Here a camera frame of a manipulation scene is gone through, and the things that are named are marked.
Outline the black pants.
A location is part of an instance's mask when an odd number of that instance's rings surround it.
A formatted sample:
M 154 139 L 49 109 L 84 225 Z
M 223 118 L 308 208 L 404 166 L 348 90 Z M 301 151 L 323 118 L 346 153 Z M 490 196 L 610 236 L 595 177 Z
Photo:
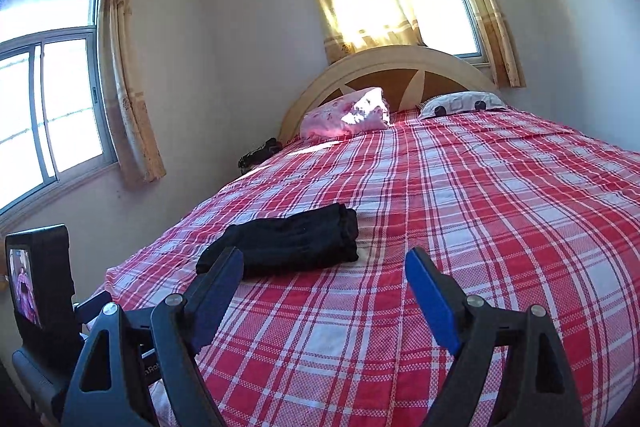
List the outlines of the black pants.
M 326 269 L 358 260 L 357 213 L 332 204 L 286 218 L 230 225 L 202 252 L 195 271 L 206 273 L 227 248 L 243 254 L 245 280 Z

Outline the red plaid bed sheet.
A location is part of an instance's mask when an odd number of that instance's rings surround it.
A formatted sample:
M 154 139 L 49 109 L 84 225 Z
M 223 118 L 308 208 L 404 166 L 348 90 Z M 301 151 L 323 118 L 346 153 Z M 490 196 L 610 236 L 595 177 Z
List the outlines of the red plaid bed sheet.
M 125 309 L 184 291 L 229 225 L 341 202 L 358 260 L 241 284 L 198 356 L 231 426 L 416 426 L 445 380 L 406 252 L 493 306 L 550 313 L 589 426 L 639 378 L 639 156 L 516 109 L 295 141 L 109 269 Z

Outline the side window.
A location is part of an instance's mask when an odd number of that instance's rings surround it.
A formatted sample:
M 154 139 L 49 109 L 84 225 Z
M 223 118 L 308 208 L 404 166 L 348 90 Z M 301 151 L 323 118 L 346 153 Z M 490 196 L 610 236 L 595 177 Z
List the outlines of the side window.
M 1 7 L 1 212 L 116 160 L 99 80 L 98 0 Z

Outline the black item beside bed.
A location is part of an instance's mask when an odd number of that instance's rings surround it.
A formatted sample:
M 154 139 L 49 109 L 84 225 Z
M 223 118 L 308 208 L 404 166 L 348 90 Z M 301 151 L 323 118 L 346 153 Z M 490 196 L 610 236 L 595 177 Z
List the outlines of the black item beside bed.
M 238 161 L 238 168 L 240 173 L 244 174 L 254 169 L 255 167 L 262 165 L 264 161 L 281 152 L 283 145 L 276 138 L 268 139 L 256 150 L 251 150 L 250 153 L 243 155 Z

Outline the side window curtain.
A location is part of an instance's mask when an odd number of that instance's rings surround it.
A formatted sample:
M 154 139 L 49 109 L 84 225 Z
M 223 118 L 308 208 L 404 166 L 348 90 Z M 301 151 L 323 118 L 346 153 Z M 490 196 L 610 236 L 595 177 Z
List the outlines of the side window curtain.
M 131 190 L 166 176 L 131 41 L 130 0 L 99 0 L 96 45 L 108 130 Z

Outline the white black-dotted pillow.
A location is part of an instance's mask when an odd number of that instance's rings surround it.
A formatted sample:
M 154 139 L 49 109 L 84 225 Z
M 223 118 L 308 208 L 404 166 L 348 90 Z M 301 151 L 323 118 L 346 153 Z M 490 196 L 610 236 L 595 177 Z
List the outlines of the white black-dotted pillow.
M 498 95 L 483 91 L 460 91 L 430 98 L 421 105 L 420 119 L 474 112 L 492 112 L 507 109 Z

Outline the pink floral pillow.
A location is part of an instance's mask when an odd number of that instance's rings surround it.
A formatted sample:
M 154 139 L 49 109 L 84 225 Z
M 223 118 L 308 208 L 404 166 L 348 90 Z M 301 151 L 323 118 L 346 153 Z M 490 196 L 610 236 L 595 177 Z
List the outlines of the pink floral pillow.
M 299 136 L 305 141 L 346 140 L 390 127 L 390 108 L 380 87 L 371 87 L 334 98 L 302 120 Z

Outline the cream wooden headboard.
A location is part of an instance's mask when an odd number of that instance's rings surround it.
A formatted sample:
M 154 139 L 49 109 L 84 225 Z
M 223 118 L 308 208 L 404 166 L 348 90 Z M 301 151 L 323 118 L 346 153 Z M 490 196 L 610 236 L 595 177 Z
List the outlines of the cream wooden headboard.
M 322 72 L 286 113 L 279 140 L 292 140 L 311 109 L 367 87 L 382 88 L 392 112 L 414 109 L 434 95 L 498 91 L 479 69 L 448 53 L 424 46 L 380 46 L 342 58 Z

